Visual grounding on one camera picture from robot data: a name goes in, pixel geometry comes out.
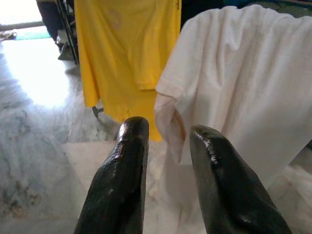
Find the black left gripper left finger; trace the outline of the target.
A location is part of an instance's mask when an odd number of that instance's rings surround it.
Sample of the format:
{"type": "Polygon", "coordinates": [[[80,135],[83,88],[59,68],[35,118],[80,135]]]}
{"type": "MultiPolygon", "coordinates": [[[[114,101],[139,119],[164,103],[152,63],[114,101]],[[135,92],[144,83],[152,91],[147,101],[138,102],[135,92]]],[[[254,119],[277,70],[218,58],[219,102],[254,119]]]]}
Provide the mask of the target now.
{"type": "Polygon", "coordinates": [[[131,117],[95,173],[73,234],[142,234],[149,123],[131,117]]]}

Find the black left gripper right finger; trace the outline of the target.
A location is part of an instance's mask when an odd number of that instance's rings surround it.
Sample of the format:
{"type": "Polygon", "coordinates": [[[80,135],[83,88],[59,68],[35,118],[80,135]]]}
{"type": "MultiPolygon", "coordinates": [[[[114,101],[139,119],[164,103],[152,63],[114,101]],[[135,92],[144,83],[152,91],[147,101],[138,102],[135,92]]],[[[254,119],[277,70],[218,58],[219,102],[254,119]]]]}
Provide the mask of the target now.
{"type": "Polygon", "coordinates": [[[192,126],[190,151],[207,234],[292,234],[257,174],[222,133],[192,126]]]}

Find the white garment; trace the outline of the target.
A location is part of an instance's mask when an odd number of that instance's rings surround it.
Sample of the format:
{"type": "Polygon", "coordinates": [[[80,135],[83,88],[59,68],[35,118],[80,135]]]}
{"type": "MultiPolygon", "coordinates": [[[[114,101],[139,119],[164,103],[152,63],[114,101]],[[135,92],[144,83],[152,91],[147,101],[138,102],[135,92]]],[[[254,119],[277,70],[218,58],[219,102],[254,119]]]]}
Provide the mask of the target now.
{"type": "Polygon", "coordinates": [[[227,137],[268,186],[312,140],[312,17],[260,5],[189,19],[156,87],[168,184],[193,185],[190,128],[227,137]]]}

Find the yellow shirt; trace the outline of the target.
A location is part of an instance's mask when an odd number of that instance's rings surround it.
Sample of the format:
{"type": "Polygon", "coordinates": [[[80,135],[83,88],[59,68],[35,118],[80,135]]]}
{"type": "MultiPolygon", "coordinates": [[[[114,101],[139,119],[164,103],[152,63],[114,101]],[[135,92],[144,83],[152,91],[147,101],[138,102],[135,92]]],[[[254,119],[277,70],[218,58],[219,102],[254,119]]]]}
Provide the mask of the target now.
{"type": "Polygon", "coordinates": [[[182,0],[74,0],[84,102],[117,122],[155,124],[156,85],[180,33],[182,0]]]}

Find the green doormat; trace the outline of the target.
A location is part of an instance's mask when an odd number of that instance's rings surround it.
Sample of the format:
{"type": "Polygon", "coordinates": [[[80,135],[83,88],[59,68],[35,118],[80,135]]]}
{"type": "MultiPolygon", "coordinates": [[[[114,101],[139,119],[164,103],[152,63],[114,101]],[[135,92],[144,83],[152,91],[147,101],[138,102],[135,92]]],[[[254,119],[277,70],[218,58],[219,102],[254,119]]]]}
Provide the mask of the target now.
{"type": "Polygon", "coordinates": [[[50,37],[48,32],[24,32],[17,33],[15,40],[46,39],[50,37]]]}

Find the dark navy garment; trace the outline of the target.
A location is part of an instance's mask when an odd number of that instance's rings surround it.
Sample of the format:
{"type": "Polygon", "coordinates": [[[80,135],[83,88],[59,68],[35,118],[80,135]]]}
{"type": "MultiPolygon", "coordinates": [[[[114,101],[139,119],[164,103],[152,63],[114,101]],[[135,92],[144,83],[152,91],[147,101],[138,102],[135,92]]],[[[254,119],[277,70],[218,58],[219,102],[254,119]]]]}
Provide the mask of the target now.
{"type": "Polygon", "coordinates": [[[223,0],[182,0],[181,1],[181,26],[201,12],[223,7],[223,0]]]}

